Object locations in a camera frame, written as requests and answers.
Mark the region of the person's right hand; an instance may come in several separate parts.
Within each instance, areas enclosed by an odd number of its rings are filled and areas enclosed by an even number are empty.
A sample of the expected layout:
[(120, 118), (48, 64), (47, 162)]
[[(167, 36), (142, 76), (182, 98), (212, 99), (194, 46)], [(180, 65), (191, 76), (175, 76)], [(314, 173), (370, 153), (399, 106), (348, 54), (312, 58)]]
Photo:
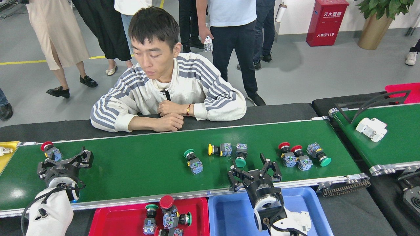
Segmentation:
[(184, 117), (180, 114), (170, 113), (153, 121), (152, 130), (156, 132), (177, 131), (184, 124)]

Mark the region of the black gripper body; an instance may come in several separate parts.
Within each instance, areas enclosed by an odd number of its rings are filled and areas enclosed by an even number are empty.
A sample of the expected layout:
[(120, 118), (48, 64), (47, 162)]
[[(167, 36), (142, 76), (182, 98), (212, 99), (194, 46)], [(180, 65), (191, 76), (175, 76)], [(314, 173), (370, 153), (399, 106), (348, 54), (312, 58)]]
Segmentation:
[(72, 182), (77, 183), (79, 177), (78, 168), (67, 168), (57, 169), (56, 167), (47, 170), (44, 181), (46, 186), (57, 186), (58, 184), (71, 184)]
[(258, 178), (255, 181), (249, 179), (244, 180), (244, 187), (251, 203), (255, 203), (258, 199), (267, 194), (279, 194), (280, 188), (276, 188), (271, 178)]

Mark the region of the person's left hand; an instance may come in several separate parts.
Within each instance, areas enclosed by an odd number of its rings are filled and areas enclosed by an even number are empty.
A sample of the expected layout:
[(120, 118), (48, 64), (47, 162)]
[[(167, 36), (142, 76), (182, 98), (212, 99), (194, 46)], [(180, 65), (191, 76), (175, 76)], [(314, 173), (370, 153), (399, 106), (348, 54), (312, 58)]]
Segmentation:
[(187, 115), (187, 109), (189, 104), (177, 104), (169, 100), (163, 100), (158, 105), (157, 113), (160, 116), (164, 116), (170, 113), (176, 113), (181, 116)]

